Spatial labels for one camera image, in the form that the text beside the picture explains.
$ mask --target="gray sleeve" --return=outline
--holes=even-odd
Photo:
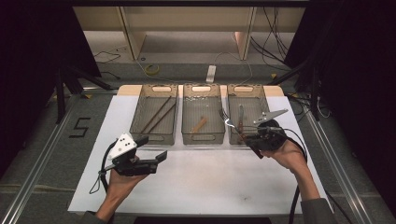
[[[333,224],[337,223],[326,199],[313,199],[301,202],[304,224]]]
[[[95,216],[93,212],[86,212],[79,224],[106,224],[102,219]]]

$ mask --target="fork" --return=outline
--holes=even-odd
[[[230,117],[228,117],[227,113],[225,113],[224,108],[220,109],[219,113],[220,113],[221,118],[224,120],[224,123],[227,126],[234,128],[238,134],[241,134],[239,132],[239,129],[236,128],[235,125],[233,124],[233,121],[230,119]]]

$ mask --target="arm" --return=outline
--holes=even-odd
[[[80,223],[107,223],[134,187],[147,175],[123,176],[111,170],[105,200],[96,212],[96,218],[86,213]]]
[[[261,154],[273,158],[294,174],[301,193],[304,223],[337,223],[327,201],[320,198],[303,153],[296,145],[287,140],[278,150],[261,151]]]

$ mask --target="tray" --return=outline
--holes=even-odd
[[[218,84],[185,84],[181,132],[185,145],[222,144],[224,121]]]
[[[150,145],[173,145],[177,120],[177,85],[143,85],[130,133],[148,136]]]
[[[242,119],[243,133],[256,133],[253,120],[262,115],[262,112],[268,112],[269,107],[265,98],[264,88],[262,85],[234,85],[227,86],[227,103],[228,113],[235,126],[239,123],[239,107],[243,107],[244,116]],[[238,133],[234,128],[229,129],[230,145],[245,144],[241,141]]]

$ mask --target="white tabletop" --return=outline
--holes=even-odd
[[[105,198],[105,190],[101,186],[98,192],[90,194],[90,189],[108,146],[122,133],[129,132],[137,100],[138,96],[113,97],[69,212],[83,213],[99,208]],[[270,111],[289,110],[276,120],[281,127],[294,130],[302,138],[287,97],[267,97],[267,102]],[[272,159],[260,160],[248,147],[231,146],[228,129],[222,145],[183,145],[181,110],[182,106],[179,106],[173,146],[146,145],[137,150],[136,155],[141,159],[153,159],[162,150],[168,150],[167,160],[159,164],[157,174],[148,176],[135,187],[118,213],[136,216],[268,217],[290,212],[297,182],[289,170]],[[293,133],[287,132],[287,135],[299,142]],[[327,198],[309,152],[308,166],[320,196]],[[298,203],[296,214],[301,213]]]

